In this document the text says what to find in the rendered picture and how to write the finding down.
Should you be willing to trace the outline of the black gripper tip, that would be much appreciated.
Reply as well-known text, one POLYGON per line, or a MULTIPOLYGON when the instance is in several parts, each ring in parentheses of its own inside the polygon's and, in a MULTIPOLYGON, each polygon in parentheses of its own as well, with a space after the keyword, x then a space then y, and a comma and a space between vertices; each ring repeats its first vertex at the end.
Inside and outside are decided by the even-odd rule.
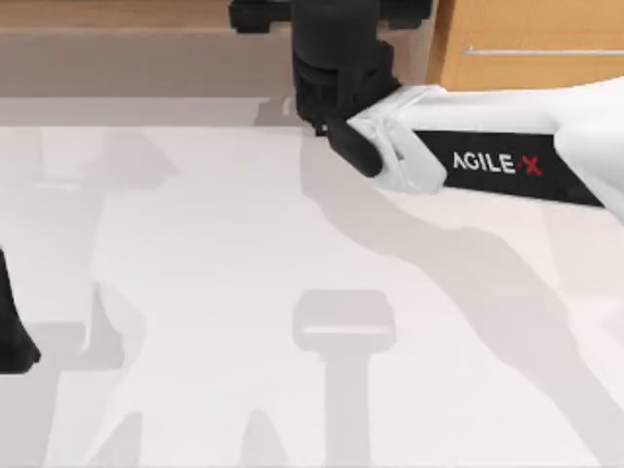
POLYGON ((6 256, 0 248, 0 374, 25 374, 41 356, 20 319, 6 256))

